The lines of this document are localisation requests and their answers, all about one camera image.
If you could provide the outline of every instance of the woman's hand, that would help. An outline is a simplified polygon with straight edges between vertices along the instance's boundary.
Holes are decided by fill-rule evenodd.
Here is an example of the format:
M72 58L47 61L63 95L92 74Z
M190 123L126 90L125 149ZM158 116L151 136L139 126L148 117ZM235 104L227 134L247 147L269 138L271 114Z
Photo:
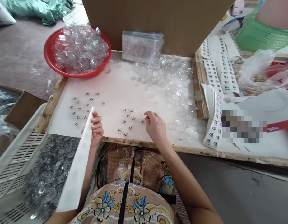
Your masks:
M92 125L91 125L92 138L91 138L90 148L97 147L99 141L104 135L104 129L103 129L103 124L101 123L101 117L98 116L98 113L96 111L93 112L93 118L91 119L91 122L92 122Z
M166 124L157 113L147 111L146 115L146 131L155 145L158 147L160 144L167 143Z

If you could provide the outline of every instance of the red plastic basin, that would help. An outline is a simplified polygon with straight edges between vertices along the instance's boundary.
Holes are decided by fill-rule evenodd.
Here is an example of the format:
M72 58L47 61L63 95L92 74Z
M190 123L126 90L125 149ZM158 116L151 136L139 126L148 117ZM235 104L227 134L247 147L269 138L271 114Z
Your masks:
M66 77L72 77L72 78L82 78L82 79L93 78L95 76L98 76L103 71L104 67L107 65L108 61L111 58L111 53L112 53L111 43L108 40L108 38L103 33L101 33L101 37L105 40L105 42L109 46L109 55L104 60L103 64L101 66L99 66L96 70L93 70L92 72L88 72L85 74L68 74L63 69L60 69L56 66L54 52L51 49L52 45L55 44L55 40L57 39L57 37L59 35L63 35L62 28L53 32L49 36L47 41L45 42L45 44L44 44L44 58L45 58L47 64L51 67L51 69L53 69L55 72L59 73L60 75L63 75Z

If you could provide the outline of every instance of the white board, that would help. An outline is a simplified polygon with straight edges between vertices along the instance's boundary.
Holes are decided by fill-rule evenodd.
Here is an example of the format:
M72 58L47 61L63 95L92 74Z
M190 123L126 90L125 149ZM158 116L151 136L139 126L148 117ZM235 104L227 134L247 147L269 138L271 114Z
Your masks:
M202 145L203 135L199 135L199 138L194 143L189 143L186 140L178 140L172 134L172 130L169 129L169 123L174 122L178 118L175 109L168 110L167 98L163 95L159 95L157 87L150 87L145 91L147 85L140 84L138 87L134 86L135 81L132 81L130 77L134 75L131 69L131 65L127 62L120 63L121 68L116 68L117 64L110 63L107 65L111 68L111 73L107 74L103 71L99 76L92 79L74 79L69 78L65 88L60 96L56 109L52 115L49 123L47 133L59 134L72 137L81 137L81 130L83 127L83 117L81 123L76 127L76 120L72 116L72 98L78 96L81 104L89 102L89 97L95 97L95 93L99 93L99 98L94 98L93 104L90 104L90 108L93 106L95 110L102 116L102 123L104 128L104 136L111 138L125 138L138 141L151 142L148 136L145 125L141 125L139 120L144 118L144 112L154 111L157 112L167 124L167 137L171 144L181 147L192 147L209 149ZM84 94L89 92L90 96L84 97ZM125 113L122 112L123 108L133 109L135 112L130 113L130 117L125 117ZM137 121L132 122L131 117L136 116ZM259 145L255 144L254 149L249 152L245 149L239 149L234 144L221 143L218 147L218 151L221 152L233 152L238 154L245 154L248 156L266 156L271 158L283 158L288 159L288 131L279 131L275 133L269 133L268 138L274 142L270 144Z

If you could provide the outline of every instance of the floral dress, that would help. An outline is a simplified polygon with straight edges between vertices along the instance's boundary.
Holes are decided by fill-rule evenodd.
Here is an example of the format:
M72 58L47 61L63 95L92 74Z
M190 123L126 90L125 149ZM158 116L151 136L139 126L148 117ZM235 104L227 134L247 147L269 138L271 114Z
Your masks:
M178 223L175 186L158 150L112 145L88 205L70 223Z

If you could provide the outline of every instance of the woman's right hand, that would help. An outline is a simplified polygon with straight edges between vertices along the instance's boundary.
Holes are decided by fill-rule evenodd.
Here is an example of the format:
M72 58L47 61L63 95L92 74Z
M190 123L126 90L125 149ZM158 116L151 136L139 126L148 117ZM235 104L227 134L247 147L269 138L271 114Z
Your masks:
M155 145L158 147L160 144L167 143L166 124L157 113L147 111L146 115L146 131Z

